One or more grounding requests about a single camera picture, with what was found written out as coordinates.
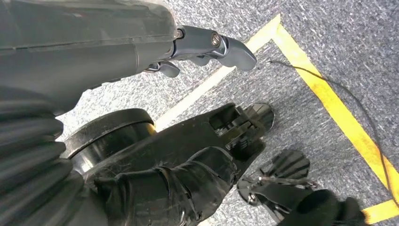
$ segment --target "wire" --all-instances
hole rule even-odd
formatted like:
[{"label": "wire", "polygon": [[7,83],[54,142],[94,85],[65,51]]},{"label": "wire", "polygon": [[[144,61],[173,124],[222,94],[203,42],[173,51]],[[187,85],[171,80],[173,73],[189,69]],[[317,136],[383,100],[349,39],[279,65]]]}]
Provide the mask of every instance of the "wire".
[{"label": "wire", "polygon": [[330,79],[321,77],[321,76],[319,76],[319,75],[317,75],[317,74],[315,74],[315,73],[313,73],[313,72],[311,72],[311,71],[309,71],[309,70],[307,70],[307,69],[305,69],[305,68],[301,68],[301,67],[289,65],[289,64],[287,64],[287,63],[284,63],[284,62],[278,61],[278,60],[271,60],[271,61],[269,61],[268,63],[269,63],[269,64],[280,64],[280,65],[283,65],[283,66],[286,66],[286,67],[295,68],[295,69],[299,69],[299,70],[305,71],[305,72],[307,72],[307,73],[309,73],[309,74],[311,74],[311,75],[313,75],[313,76],[315,76],[315,77],[317,77],[317,78],[319,78],[319,79],[321,79],[321,80],[324,80],[324,81],[326,81],[326,82],[329,82],[329,83],[332,83],[332,84],[335,84],[335,85],[339,86],[339,87],[342,88],[349,96],[351,96],[351,97],[355,100],[356,104],[358,105],[358,107],[362,110],[362,112],[363,112],[364,115],[366,116],[366,118],[367,118],[367,120],[368,120],[368,122],[369,122],[369,124],[370,124],[370,126],[371,126],[371,129],[373,130],[374,137],[375,137],[375,144],[376,144],[376,146],[377,146],[377,148],[378,148],[378,152],[379,152],[379,154],[380,154],[380,159],[381,159],[381,163],[382,163],[382,165],[383,165],[384,174],[385,174],[385,179],[386,179],[386,181],[387,181],[388,192],[391,194],[393,201],[395,202],[396,206],[399,208],[399,203],[398,203],[398,201],[395,199],[395,195],[393,194],[392,187],[391,187],[391,182],[390,182],[390,177],[389,177],[389,174],[388,174],[388,171],[387,171],[387,167],[386,167],[386,165],[385,165],[384,153],[383,153],[383,151],[382,151],[382,149],[381,149],[381,139],[380,139],[380,137],[378,136],[377,129],[376,129],[376,127],[375,127],[374,121],[371,119],[370,115],[367,113],[367,110],[364,108],[364,106],[363,106],[362,103],[359,101],[359,99],[358,99],[348,88],[346,88],[345,86],[339,84],[338,82],[331,81]]}]

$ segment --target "bolt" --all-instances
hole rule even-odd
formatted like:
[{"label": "bolt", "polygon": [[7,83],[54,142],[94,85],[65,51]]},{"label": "bolt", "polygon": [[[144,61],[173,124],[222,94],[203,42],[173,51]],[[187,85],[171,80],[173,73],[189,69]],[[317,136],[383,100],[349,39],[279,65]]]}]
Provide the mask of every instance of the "bolt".
[{"label": "bolt", "polygon": [[248,203],[249,204],[255,204],[257,200],[258,199],[256,198],[256,196],[254,194],[250,194],[249,197],[248,197]]},{"label": "bolt", "polygon": [[178,29],[178,30],[177,30],[177,38],[178,38],[178,39],[181,39],[181,38],[183,38],[183,37],[184,37],[183,31],[180,30],[180,29]]},{"label": "bolt", "polygon": [[214,47],[219,47],[220,46],[220,39],[221,39],[221,37],[220,37],[220,35],[218,33],[216,33],[216,32],[212,33],[212,45]]}]

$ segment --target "black wheel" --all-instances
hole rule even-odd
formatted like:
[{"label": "black wheel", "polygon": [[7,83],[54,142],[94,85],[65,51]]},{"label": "black wheel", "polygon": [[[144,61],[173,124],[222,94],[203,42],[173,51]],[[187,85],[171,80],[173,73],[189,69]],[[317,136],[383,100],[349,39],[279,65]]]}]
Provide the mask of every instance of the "black wheel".
[{"label": "black wheel", "polygon": [[143,109],[106,114],[81,127],[65,140],[62,158],[71,159],[73,169],[84,174],[120,150],[155,134],[154,122]]}]

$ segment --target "floor marking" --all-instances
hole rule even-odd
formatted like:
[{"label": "floor marking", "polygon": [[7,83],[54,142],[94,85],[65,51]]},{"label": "floor marking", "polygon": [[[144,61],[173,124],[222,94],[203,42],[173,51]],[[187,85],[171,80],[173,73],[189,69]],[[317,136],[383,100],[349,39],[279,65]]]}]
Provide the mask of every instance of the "floor marking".
[{"label": "floor marking", "polygon": [[[275,35],[277,28],[280,24],[280,14],[268,22],[263,28],[261,28],[247,43],[246,46],[255,53],[262,46],[271,40]],[[207,80],[200,84],[193,92],[188,94],[183,100],[177,103],[174,107],[169,109],[163,116],[156,120],[155,125],[157,131],[161,131],[167,128],[170,123],[191,105],[195,103],[202,95],[208,92],[211,88],[216,86],[222,79],[228,74],[234,71],[235,67],[222,66],[214,74],[211,75]]]},{"label": "floor marking", "polygon": [[[317,75],[320,75],[317,68],[310,62],[306,53],[298,46],[282,25],[279,25],[276,36],[273,37],[273,41],[277,44],[279,49],[292,65],[305,68]],[[320,99],[327,112],[331,115],[339,128],[341,128],[342,132],[352,142],[353,146],[358,150],[360,155],[370,166],[371,170],[377,175],[384,186],[387,187],[387,181],[377,146],[348,108],[346,108],[345,104],[340,100],[327,82],[316,78],[305,71],[296,71],[314,94],[316,94]],[[384,161],[390,175],[394,197],[396,200],[399,200],[399,174],[385,157]],[[365,209],[367,214],[370,216],[370,221],[376,223],[399,215],[398,207],[392,205],[392,203],[393,201],[391,200]]]},{"label": "floor marking", "polygon": [[389,200],[383,203],[380,203],[375,206],[368,207],[363,210],[367,217],[368,224],[375,224],[381,221],[381,219],[389,219],[397,216],[398,208],[396,207],[393,200]]}]

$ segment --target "yellow tape line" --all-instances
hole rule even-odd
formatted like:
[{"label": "yellow tape line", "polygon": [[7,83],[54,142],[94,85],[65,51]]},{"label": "yellow tape line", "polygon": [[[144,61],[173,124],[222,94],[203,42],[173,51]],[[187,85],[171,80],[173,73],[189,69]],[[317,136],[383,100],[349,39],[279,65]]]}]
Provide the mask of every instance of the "yellow tape line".
[{"label": "yellow tape line", "polygon": [[371,206],[363,210],[368,224],[375,224],[382,220],[393,218],[399,214],[399,210],[393,200]]},{"label": "yellow tape line", "polygon": [[[317,75],[320,75],[317,68],[308,59],[306,53],[298,46],[295,40],[282,25],[278,27],[276,36],[273,38],[273,40],[292,65],[305,68]],[[358,150],[360,155],[370,166],[371,170],[377,175],[384,186],[387,187],[387,181],[377,146],[364,131],[362,126],[358,123],[348,108],[346,108],[345,104],[335,94],[327,82],[312,76],[305,71],[296,71],[314,92],[314,94],[316,94],[316,96],[320,99],[327,112],[331,115],[339,128],[341,128],[342,132],[352,142],[353,146],[356,148],[356,150]],[[391,188],[393,190],[394,196],[396,200],[399,200],[399,174],[385,157],[384,161],[390,176]],[[379,205],[370,207],[370,210],[375,211],[375,213],[368,213],[372,216],[372,220],[375,222],[385,220],[387,219],[386,217],[399,215],[399,209],[396,206],[378,206]],[[381,207],[390,207],[391,209],[381,210],[379,209]],[[383,211],[390,212],[390,214],[378,215],[378,213]]]}]

